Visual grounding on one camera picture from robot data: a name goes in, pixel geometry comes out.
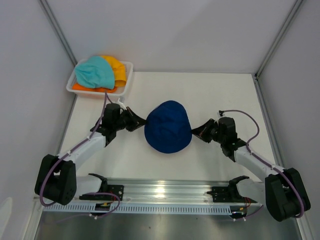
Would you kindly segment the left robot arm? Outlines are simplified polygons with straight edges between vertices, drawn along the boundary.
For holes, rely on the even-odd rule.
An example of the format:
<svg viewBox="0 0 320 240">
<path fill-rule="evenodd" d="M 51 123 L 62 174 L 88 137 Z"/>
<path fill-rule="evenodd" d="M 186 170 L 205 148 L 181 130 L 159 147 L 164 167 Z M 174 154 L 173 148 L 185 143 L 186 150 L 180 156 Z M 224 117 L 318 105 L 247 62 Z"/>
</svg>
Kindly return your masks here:
<svg viewBox="0 0 320 240">
<path fill-rule="evenodd" d="M 110 192 L 106 177 L 96 173 L 81 177 L 77 176 L 77 170 L 96 152 L 109 145 L 118 131 L 133 132 L 146 122 L 129 107 L 123 109 L 117 103 L 107 104 L 87 137 L 66 152 L 48 154 L 42 159 L 34 188 L 41 204 L 45 207 L 53 204 L 65 206 L 73 198 L 120 201 L 121 197 Z"/>
</svg>

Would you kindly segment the teal hat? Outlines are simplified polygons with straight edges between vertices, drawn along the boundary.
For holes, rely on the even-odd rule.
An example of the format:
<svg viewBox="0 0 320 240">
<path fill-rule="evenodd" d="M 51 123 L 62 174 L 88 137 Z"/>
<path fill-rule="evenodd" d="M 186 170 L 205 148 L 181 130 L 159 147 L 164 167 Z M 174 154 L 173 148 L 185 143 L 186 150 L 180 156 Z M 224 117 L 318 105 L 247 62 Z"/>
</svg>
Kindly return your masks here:
<svg viewBox="0 0 320 240">
<path fill-rule="evenodd" d="M 74 68 L 76 81 L 88 89 L 115 87 L 115 75 L 110 64 L 101 56 L 92 56 Z"/>
</svg>

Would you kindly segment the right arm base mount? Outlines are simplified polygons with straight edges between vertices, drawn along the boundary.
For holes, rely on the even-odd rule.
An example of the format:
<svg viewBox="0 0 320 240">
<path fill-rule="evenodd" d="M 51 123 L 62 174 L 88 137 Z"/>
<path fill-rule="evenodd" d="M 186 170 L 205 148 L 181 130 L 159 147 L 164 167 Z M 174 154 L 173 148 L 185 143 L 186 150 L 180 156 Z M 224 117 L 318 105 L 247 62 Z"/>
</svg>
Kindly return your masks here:
<svg viewBox="0 0 320 240">
<path fill-rule="evenodd" d="M 245 203 L 245 198 L 239 194 L 236 187 L 213 186 L 206 194 L 212 197 L 214 203 Z"/>
</svg>

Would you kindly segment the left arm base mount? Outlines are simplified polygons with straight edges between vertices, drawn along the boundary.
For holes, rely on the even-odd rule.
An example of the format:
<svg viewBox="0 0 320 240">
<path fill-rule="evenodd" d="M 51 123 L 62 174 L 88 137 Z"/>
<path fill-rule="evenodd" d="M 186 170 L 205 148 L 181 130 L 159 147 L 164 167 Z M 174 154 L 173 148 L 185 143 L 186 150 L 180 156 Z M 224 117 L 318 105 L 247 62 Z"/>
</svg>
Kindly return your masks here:
<svg viewBox="0 0 320 240">
<path fill-rule="evenodd" d="M 124 185 L 108 185 L 107 187 L 101 187 L 97 193 L 94 194 L 82 194 L 79 199 L 87 201 L 120 201 L 123 200 Z"/>
</svg>

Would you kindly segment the blue hat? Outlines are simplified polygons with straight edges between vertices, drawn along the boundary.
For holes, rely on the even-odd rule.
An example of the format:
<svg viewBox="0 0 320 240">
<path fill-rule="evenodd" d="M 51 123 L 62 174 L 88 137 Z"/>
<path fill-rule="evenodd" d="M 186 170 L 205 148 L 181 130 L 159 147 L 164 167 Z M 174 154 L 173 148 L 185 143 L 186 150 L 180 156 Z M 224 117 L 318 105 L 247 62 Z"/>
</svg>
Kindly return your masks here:
<svg viewBox="0 0 320 240">
<path fill-rule="evenodd" d="M 174 100 L 158 105 L 146 118 L 144 137 L 152 148 L 163 154 L 185 149 L 192 140 L 192 128 L 184 106 Z"/>
</svg>

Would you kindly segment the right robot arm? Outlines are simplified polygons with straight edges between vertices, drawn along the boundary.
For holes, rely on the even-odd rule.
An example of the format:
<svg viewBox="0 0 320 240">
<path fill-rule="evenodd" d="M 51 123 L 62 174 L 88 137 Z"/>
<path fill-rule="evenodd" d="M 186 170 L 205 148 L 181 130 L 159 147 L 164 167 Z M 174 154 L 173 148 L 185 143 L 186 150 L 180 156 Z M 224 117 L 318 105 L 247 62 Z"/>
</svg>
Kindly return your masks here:
<svg viewBox="0 0 320 240">
<path fill-rule="evenodd" d="M 233 202 L 250 198 L 265 206 L 278 222 L 301 218 L 310 210 L 311 203 L 300 173 L 295 168 L 286 169 L 273 164 L 251 150 L 249 143 L 238 137 L 233 118 L 209 119 L 191 132 L 206 143 L 218 143 L 227 158 L 260 179 L 260 182 L 255 182 L 242 176 L 233 180 L 235 185 L 227 193 Z"/>
</svg>

